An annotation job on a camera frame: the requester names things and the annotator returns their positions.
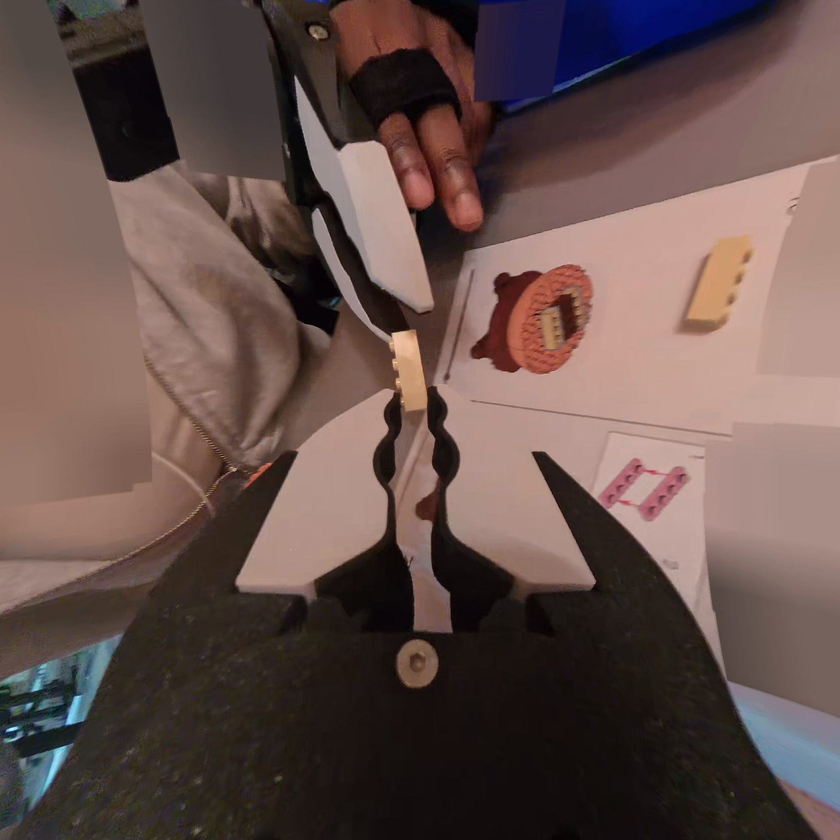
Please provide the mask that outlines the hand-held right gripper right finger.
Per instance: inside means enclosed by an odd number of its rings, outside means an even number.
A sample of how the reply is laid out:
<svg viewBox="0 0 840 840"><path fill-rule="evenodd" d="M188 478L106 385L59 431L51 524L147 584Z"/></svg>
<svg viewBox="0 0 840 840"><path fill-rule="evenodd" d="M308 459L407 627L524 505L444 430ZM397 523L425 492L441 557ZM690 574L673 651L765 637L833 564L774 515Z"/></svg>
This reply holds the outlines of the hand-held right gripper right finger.
<svg viewBox="0 0 840 840"><path fill-rule="evenodd" d="M436 524L518 598L587 592L594 575L524 439L449 385L429 390Z"/></svg>

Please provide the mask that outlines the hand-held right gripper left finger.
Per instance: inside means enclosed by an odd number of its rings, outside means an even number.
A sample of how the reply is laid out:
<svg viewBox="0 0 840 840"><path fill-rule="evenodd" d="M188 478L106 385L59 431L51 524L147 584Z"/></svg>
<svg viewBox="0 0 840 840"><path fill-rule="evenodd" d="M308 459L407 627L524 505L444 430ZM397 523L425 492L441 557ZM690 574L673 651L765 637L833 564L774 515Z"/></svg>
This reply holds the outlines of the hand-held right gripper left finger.
<svg viewBox="0 0 840 840"><path fill-rule="evenodd" d="M400 396L383 389L322 426L296 451L238 573L247 594L315 595L317 582L372 549L393 513L393 455Z"/></svg>

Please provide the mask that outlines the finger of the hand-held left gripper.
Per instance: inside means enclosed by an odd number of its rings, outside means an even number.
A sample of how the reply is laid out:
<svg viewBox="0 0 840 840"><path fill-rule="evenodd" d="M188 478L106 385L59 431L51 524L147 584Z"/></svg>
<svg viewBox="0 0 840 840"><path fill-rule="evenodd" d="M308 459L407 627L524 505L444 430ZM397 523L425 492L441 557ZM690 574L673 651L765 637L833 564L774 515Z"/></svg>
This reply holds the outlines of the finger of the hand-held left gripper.
<svg viewBox="0 0 840 840"><path fill-rule="evenodd" d="M316 181L331 198L372 282L419 314L434 309L424 256L385 147L333 145L300 81L297 113Z"/></svg>
<svg viewBox="0 0 840 840"><path fill-rule="evenodd" d="M357 319L384 342L390 342L394 333L407 331L399 303L371 280L336 208L314 208L311 228L322 263Z"/></svg>

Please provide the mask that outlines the person's left hand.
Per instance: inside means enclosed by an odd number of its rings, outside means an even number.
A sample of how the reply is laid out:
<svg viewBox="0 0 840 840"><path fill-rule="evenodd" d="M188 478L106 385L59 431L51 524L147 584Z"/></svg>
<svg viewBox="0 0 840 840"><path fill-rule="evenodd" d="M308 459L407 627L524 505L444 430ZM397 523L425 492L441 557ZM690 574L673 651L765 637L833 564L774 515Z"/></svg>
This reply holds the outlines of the person's left hand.
<svg viewBox="0 0 840 840"><path fill-rule="evenodd" d="M363 64L399 49L426 49L452 83L455 107L435 104L417 119L395 112L377 130L409 209L438 200L463 232L484 220L475 168L493 125L493 108L476 98L475 58L455 26L408 1L341 2L330 13L339 37L339 61L351 77Z"/></svg>

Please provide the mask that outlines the open building instruction booklet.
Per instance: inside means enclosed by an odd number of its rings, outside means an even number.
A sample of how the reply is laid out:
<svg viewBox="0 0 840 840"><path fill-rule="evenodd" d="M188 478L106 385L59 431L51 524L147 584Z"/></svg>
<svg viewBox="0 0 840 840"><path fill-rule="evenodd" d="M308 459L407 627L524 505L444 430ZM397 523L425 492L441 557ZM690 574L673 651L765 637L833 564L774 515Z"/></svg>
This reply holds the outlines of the open building instruction booklet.
<svg viewBox="0 0 840 840"><path fill-rule="evenodd" d="M731 681L838 716L838 159L467 255L437 381L654 557Z"/></svg>

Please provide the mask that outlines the blue plastic bin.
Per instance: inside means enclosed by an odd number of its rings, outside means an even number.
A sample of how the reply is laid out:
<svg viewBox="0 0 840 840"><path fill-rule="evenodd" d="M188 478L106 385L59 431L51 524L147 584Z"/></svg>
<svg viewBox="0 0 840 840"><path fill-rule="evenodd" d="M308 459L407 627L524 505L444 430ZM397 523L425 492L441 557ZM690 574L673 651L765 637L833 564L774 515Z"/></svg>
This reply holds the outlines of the blue plastic bin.
<svg viewBox="0 0 840 840"><path fill-rule="evenodd" d="M476 95L505 110L751 14L758 1L482 2Z"/></svg>

